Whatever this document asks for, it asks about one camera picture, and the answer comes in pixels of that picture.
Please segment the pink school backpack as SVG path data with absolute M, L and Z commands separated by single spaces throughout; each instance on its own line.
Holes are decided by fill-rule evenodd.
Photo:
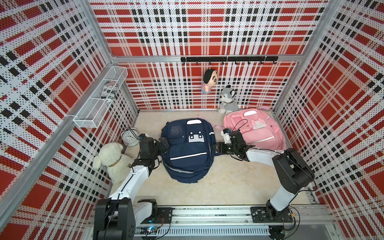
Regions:
M 247 145 L 260 149 L 282 151 L 286 149 L 286 140 L 278 123 L 267 112 L 259 109 L 246 109 L 225 115 L 223 126 L 214 125 L 220 131 L 239 130 Z

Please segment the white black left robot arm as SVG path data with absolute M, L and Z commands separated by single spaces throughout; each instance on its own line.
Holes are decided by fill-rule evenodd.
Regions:
M 94 240 L 132 240 L 136 225 L 158 216 L 155 200 L 143 200 L 136 207 L 133 200 L 152 171 L 160 166 L 159 156 L 165 154 L 170 145 L 163 137 L 156 140 L 145 134 L 139 136 L 139 143 L 138 157 L 122 185 L 108 199 L 101 199 L 96 205 Z

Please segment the navy blue backpack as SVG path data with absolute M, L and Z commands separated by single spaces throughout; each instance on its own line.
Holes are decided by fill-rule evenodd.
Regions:
M 216 154 L 215 133 L 209 122 L 200 118 L 168 122 L 161 137 L 169 144 L 162 160 L 172 179 L 193 184 L 208 173 Z

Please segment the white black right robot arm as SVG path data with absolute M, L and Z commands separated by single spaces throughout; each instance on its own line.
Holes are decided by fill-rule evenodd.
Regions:
M 224 141 L 215 144 L 218 154 L 230 155 L 238 161 L 265 164 L 276 170 L 280 187 L 264 208 L 257 209 L 255 216 L 259 221 L 282 222 L 292 219 L 289 216 L 290 203 L 315 181 L 314 172 L 299 153 L 293 148 L 279 152 L 248 145 L 239 130 L 224 129 L 221 135 Z

